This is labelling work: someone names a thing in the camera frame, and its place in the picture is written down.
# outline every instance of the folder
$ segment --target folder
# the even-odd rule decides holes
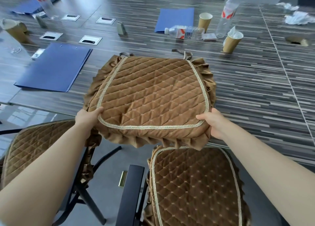
[[[34,14],[43,11],[43,8],[39,4],[37,0],[27,0],[19,4],[18,6],[11,9],[12,12],[17,14]]]
[[[68,92],[91,51],[82,46],[51,43],[14,85]]]
[[[194,8],[161,9],[154,32],[160,32],[174,25],[194,25]]]

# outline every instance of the empty plastic bottle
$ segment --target empty plastic bottle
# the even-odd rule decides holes
[[[227,0],[223,8],[221,19],[218,27],[215,31],[215,36],[218,38],[225,37],[227,32],[230,30],[232,18],[235,15],[236,9],[240,5],[241,0]]]
[[[53,20],[60,18],[60,12],[56,7],[53,6],[50,0],[37,0],[41,7],[44,9],[46,15]]]
[[[172,28],[165,28],[164,34],[176,39],[201,40],[204,29],[194,26],[175,25]]]

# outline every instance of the hand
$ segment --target hand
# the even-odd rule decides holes
[[[225,125],[230,121],[226,119],[217,109],[212,108],[211,112],[199,114],[196,116],[198,120],[205,120],[211,128],[211,136],[222,140]]]
[[[100,107],[93,112],[87,112],[84,109],[81,109],[76,115],[76,125],[84,126],[87,130],[91,130],[98,123],[97,117],[103,111],[103,107]]]

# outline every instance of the gray floor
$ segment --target gray floor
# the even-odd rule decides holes
[[[54,114],[44,111],[33,110],[18,106],[0,106],[0,131],[39,124],[42,122],[69,119],[71,117],[61,114]],[[0,153],[4,153],[13,134],[0,136]],[[105,139],[99,147],[95,149],[92,163],[95,164],[103,155],[116,148],[118,144],[113,144]],[[120,199],[123,189],[118,187],[121,172],[128,170],[130,164],[144,166],[145,174],[148,172],[147,159],[152,154],[153,145],[145,145],[141,148],[123,145],[123,149],[108,159],[97,170],[94,179],[90,181],[88,192],[100,208],[104,217],[108,219],[106,225],[115,225],[116,216],[119,209]],[[244,182],[243,191],[245,201],[250,207],[252,215],[252,226],[278,226],[281,225],[280,215],[273,207],[258,185],[243,168],[241,163],[231,154],[234,162],[240,169],[240,177]],[[66,225],[100,225],[96,217],[86,205],[77,204],[68,219]]]

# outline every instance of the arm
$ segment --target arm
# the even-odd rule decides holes
[[[6,226],[51,226],[102,111],[79,111],[75,125],[0,191],[0,221]]]
[[[315,222],[315,174],[272,149],[212,108],[196,116],[212,126],[291,226]]]

